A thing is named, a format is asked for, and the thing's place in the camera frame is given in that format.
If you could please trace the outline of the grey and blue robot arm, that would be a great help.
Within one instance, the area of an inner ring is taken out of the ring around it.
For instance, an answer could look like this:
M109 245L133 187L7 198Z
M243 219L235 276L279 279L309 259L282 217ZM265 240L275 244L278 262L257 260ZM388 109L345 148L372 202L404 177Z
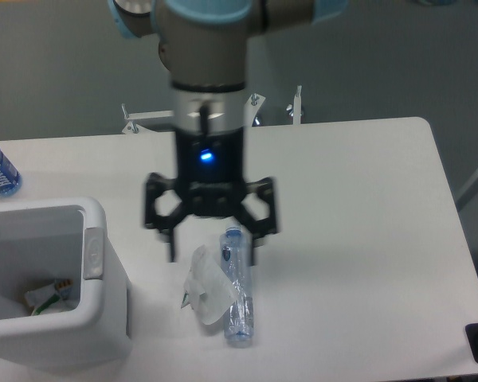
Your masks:
M174 178L151 173L144 225L168 243L188 216L232 217L253 247L278 233L276 183L245 179L244 91L250 37L341 14L345 1L111 1L126 38L159 37L174 94Z

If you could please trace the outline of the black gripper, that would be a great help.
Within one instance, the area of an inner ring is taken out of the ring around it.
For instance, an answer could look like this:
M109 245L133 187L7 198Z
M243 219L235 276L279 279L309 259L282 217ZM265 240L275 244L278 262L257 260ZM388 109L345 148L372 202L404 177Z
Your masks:
M177 259L175 229L189 215L225 218L233 216L250 235L249 265L257 262L256 249L265 238L279 232L276 215L276 182L272 177L245 181L244 129L213 132L210 106L198 109L195 132L175 129L176 178L150 173L145 183L146 229L157 230L169 245L169 261ZM180 202L162 214L158 199L174 191Z

